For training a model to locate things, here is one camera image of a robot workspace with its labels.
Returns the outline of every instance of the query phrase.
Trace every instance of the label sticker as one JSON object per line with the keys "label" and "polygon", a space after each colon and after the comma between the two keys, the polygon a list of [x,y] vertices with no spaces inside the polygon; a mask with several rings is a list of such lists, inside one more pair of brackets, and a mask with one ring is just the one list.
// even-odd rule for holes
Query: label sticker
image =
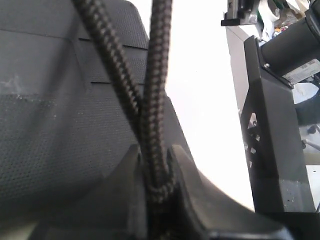
{"label": "label sticker", "polygon": [[283,75],[292,84],[296,84],[302,80],[305,80],[311,77],[314,74],[320,72],[320,61],[318,59],[313,59],[306,64],[288,72],[286,75]]}

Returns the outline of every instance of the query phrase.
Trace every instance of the black cylinder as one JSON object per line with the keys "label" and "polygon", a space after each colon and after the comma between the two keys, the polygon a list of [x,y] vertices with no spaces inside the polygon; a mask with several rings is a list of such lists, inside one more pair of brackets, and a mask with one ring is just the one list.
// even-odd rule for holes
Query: black cylinder
{"label": "black cylinder", "polygon": [[320,36],[316,36],[307,18],[303,18],[261,47],[261,54],[278,76],[320,59]]}

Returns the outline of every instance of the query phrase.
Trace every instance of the black metal frame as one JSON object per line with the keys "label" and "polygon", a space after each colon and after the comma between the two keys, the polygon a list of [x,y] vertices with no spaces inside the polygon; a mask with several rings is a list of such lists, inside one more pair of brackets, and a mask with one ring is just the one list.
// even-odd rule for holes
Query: black metal frame
{"label": "black metal frame", "polygon": [[[248,144],[248,168],[255,211],[294,225],[294,228],[303,228],[305,219],[310,216],[318,219],[319,223],[291,86],[284,84],[282,78],[268,69],[254,37],[244,42],[244,51],[249,90],[240,121],[244,141]],[[248,128],[253,113],[257,126]],[[293,219],[300,219],[300,222],[292,225],[290,216],[297,214],[301,217]]]}

